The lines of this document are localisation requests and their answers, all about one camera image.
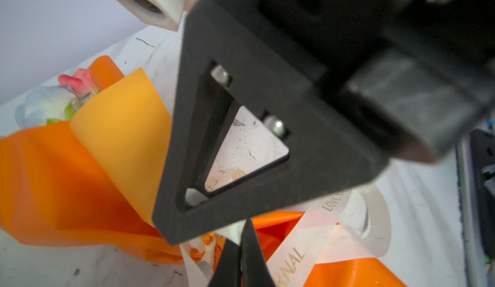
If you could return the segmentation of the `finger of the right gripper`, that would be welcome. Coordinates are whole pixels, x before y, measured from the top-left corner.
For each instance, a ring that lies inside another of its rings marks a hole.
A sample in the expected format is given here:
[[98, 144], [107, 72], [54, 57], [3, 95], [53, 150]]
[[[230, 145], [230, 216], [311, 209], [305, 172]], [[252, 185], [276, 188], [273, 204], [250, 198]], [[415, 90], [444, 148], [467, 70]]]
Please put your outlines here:
[[269, 45], [253, 0], [199, 0], [183, 27], [153, 222], [170, 244], [361, 185], [386, 156]]

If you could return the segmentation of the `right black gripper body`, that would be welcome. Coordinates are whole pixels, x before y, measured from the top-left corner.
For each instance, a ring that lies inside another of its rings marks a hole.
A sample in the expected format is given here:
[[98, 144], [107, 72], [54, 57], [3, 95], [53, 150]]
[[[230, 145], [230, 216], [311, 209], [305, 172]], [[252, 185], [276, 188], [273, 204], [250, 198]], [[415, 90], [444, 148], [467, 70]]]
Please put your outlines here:
[[213, 0], [303, 48], [315, 86], [389, 155], [439, 160], [494, 106], [494, 0]]

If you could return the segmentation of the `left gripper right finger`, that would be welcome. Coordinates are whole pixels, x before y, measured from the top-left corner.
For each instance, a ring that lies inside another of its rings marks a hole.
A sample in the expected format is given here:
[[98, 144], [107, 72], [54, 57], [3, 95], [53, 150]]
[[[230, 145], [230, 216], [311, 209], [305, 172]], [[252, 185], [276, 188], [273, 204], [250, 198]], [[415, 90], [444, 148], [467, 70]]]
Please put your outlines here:
[[244, 225], [241, 238], [241, 271], [244, 287], [275, 287], [252, 220]]

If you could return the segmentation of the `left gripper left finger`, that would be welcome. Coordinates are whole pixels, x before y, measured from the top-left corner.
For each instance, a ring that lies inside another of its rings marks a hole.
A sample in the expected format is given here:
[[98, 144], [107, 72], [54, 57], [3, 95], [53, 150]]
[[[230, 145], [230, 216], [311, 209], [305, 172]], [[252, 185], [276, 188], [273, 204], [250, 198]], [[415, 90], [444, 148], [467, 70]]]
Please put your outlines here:
[[208, 287], [240, 287], [241, 279], [241, 248], [227, 239]]

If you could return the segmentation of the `white string ribbon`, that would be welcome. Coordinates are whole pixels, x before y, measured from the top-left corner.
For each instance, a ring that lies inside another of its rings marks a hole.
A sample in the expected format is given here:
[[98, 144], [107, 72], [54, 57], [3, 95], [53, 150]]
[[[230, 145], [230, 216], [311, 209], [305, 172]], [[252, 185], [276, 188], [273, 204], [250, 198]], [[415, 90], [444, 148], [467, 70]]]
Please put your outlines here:
[[[366, 204], [367, 222], [371, 222], [365, 236], [357, 235], [350, 227], [339, 222], [348, 206], [352, 192], [358, 192]], [[332, 194], [308, 203], [289, 207], [305, 210], [304, 215], [284, 238], [266, 265], [276, 286], [303, 286], [309, 277], [310, 266], [327, 265], [343, 261], [383, 257], [391, 242], [389, 209], [381, 191], [375, 184]], [[220, 237], [240, 248], [241, 236], [249, 219], [222, 227], [214, 232], [209, 245], [201, 237], [181, 244], [189, 286], [206, 286], [213, 277], [213, 260]], [[203, 253], [195, 263], [189, 253], [194, 248]]]

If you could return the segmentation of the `orange wrapping paper sheet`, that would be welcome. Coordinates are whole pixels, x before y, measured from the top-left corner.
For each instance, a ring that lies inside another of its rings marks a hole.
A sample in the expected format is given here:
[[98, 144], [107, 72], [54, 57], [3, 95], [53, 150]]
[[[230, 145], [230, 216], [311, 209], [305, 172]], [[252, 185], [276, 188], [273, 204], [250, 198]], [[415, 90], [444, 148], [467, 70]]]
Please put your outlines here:
[[101, 56], [88, 70], [103, 97], [1, 139], [1, 229], [28, 245], [110, 244], [182, 263], [152, 223], [171, 115], [142, 69], [125, 76]]

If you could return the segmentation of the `white fake rose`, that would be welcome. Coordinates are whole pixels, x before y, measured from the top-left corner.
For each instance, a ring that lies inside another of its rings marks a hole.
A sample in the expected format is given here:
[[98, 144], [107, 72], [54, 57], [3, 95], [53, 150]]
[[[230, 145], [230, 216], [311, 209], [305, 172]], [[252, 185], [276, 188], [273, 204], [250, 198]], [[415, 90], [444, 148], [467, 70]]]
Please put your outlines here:
[[77, 97], [67, 86], [38, 87], [16, 108], [15, 120], [21, 129], [68, 121], [84, 103], [85, 96]]

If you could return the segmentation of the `pink fake rose spray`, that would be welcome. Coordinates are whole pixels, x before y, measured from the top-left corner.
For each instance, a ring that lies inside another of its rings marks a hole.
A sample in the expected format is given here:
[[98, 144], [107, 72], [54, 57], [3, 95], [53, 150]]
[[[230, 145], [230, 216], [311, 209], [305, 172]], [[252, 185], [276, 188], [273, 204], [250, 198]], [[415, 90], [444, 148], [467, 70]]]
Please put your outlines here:
[[77, 69], [72, 76], [59, 75], [57, 80], [60, 85], [69, 86], [78, 97], [96, 95], [100, 91], [88, 69]]

